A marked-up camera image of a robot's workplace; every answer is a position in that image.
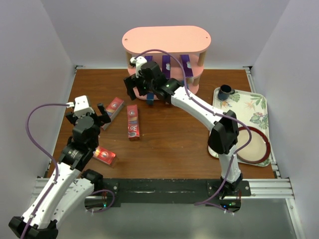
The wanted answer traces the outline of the blue toothpaste box with label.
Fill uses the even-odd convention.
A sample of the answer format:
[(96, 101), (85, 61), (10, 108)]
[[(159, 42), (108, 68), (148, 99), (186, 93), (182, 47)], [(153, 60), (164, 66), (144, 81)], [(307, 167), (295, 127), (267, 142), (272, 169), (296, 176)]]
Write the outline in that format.
[(152, 92), (149, 92), (146, 96), (146, 103), (147, 105), (149, 106), (152, 106), (154, 104), (154, 93)]

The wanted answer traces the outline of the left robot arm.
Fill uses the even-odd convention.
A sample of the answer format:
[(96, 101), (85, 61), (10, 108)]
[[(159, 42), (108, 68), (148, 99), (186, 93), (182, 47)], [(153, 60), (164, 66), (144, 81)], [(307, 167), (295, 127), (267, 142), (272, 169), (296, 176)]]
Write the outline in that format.
[(22, 216), (13, 217), (9, 228), (20, 239), (55, 239), (58, 229), (72, 211), (91, 195), (102, 192), (103, 176), (84, 167), (99, 145), (100, 128), (111, 119), (103, 104), (97, 115), (86, 101), (65, 104), (73, 108), (65, 116), (73, 124), (72, 135), (61, 152), (59, 160), (52, 160), (55, 171)]

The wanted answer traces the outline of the red toothpaste box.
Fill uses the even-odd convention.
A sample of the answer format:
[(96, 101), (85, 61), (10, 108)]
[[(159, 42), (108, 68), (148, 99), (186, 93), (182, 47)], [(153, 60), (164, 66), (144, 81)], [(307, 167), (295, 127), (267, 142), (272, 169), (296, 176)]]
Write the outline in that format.
[(140, 139), (139, 115), (138, 115), (137, 105), (127, 106), (127, 117), (128, 117), (128, 139), (129, 140)]
[[(124, 100), (115, 97), (112, 102), (106, 107), (106, 112), (109, 115), (111, 122), (115, 119), (115, 117), (118, 115), (118, 113), (121, 111), (121, 109), (124, 107)], [(106, 123), (102, 126), (103, 130), (106, 130), (106, 128), (111, 124)]]
[(93, 158), (108, 165), (109, 167), (112, 167), (116, 161), (116, 154), (101, 147), (98, 146), (94, 153), (93, 153)]

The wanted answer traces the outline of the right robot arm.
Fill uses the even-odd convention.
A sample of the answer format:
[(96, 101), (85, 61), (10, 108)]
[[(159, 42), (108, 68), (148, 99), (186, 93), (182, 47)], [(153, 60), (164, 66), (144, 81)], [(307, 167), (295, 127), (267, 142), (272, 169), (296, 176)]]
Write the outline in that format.
[(159, 65), (150, 61), (143, 64), (138, 73), (124, 79), (127, 94), (132, 100), (149, 92), (170, 105), (178, 107), (200, 121), (209, 131), (208, 146), (218, 154), (221, 165), (222, 190), (232, 196), (239, 191), (242, 173), (238, 166), (236, 145), (238, 142), (238, 121), (236, 114), (229, 110), (215, 109), (190, 92), (182, 82), (175, 78), (167, 79)]

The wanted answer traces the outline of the purple toothpaste box with label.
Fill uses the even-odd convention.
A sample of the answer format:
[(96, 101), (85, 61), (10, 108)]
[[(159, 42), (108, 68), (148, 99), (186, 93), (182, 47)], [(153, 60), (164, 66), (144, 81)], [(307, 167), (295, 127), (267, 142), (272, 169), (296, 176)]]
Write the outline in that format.
[(162, 72), (164, 73), (167, 79), (170, 78), (170, 56), (163, 55), (162, 56)]

